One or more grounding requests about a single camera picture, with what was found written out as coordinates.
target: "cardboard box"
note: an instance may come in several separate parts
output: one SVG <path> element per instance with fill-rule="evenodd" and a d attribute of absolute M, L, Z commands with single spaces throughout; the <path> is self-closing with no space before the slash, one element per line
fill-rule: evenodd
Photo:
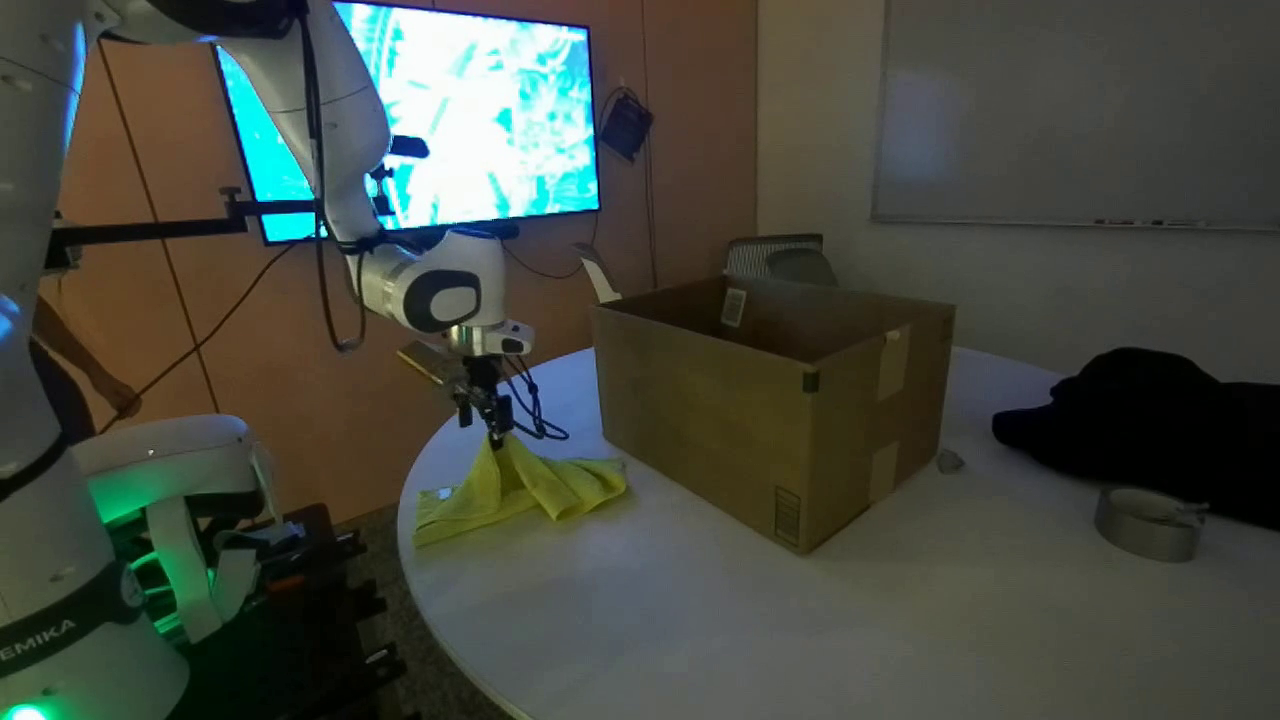
<path fill-rule="evenodd" d="M 937 458 L 947 306 L 702 279 L 592 315 L 602 437 L 808 554 Z"/>

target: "television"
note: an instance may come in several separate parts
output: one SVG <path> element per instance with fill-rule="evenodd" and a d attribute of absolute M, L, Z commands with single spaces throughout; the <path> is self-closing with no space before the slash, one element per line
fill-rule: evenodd
<path fill-rule="evenodd" d="M 592 33 L 581 25 L 334 6 L 392 135 L 427 155 L 388 155 L 385 230 L 511 230 L 598 214 Z M 226 52 L 215 52 L 250 197 L 310 199 L 294 155 Z M 314 236 L 310 214 L 259 218 L 266 246 Z"/>

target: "small metal container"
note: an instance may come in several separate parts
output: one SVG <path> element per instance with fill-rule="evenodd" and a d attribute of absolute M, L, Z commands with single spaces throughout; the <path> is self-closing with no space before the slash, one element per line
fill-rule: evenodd
<path fill-rule="evenodd" d="M 1149 487 L 1104 487 L 1096 503 L 1096 528 L 1149 562 L 1190 562 L 1198 549 L 1208 503 L 1186 503 Z"/>

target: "whiteboard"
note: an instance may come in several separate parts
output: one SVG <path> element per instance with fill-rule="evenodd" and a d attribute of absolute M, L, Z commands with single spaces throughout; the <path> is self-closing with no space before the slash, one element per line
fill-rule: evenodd
<path fill-rule="evenodd" d="M 1280 0 L 883 0 L 870 219 L 1280 234 Z"/>

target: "white robot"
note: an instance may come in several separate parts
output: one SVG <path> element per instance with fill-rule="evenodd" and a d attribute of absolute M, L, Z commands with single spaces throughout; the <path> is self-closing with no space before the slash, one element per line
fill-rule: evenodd
<path fill-rule="evenodd" d="M 327 0 L 0 0 L 0 16 L 0 720 L 168 715 L 188 667 L 142 619 L 28 355 L 82 43 L 112 33 L 226 47 L 348 250 L 380 234 L 363 174 L 380 165 L 388 126 Z M 491 240 L 442 236 L 425 256 L 380 246 L 348 270 L 370 312 L 453 335 L 474 367 L 478 406 L 491 355 L 528 347 L 528 332 L 502 319 Z"/>

